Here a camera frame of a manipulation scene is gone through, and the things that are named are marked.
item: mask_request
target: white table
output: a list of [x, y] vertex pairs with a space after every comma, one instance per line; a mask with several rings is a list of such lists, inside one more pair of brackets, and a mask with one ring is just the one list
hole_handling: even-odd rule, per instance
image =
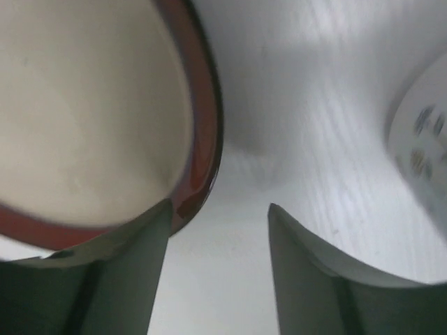
[[150, 334], [277, 334], [270, 202], [368, 264], [445, 281], [447, 229], [385, 143], [404, 92], [447, 49], [447, 2], [193, 2], [221, 76], [225, 149], [203, 210], [170, 240]]

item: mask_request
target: white wooden surface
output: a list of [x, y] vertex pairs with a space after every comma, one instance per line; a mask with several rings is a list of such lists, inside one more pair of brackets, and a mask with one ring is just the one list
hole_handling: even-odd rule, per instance
[[385, 150], [404, 92], [447, 48], [443, 0], [193, 0], [221, 76], [215, 188], [171, 239], [150, 334], [277, 334], [270, 202], [366, 263], [447, 280], [433, 224]]

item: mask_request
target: white round object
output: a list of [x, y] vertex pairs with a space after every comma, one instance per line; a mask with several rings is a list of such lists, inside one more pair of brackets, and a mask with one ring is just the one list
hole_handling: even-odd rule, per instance
[[391, 125], [389, 150], [416, 197], [447, 223], [447, 54], [412, 85]]
[[102, 228], [169, 196], [193, 116], [152, 1], [7, 0], [0, 9], [0, 202]]

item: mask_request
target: brown rim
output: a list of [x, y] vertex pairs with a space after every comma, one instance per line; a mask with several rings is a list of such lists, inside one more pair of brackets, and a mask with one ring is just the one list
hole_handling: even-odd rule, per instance
[[[182, 56], [194, 109], [194, 141], [189, 167], [172, 195], [172, 233], [182, 229], [200, 210], [219, 169], [223, 146], [220, 88], [210, 49], [189, 1], [154, 0]], [[70, 228], [42, 221], [0, 206], [0, 233], [53, 250], [68, 248], [112, 228]]]

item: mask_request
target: table surface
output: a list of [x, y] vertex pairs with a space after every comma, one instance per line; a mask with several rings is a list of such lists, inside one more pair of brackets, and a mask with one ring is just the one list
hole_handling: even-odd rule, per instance
[[447, 50], [447, 2], [193, 2], [221, 79], [225, 145], [209, 200], [169, 242], [150, 334], [278, 334], [271, 202], [367, 264], [447, 280], [447, 226], [385, 148], [405, 91]]

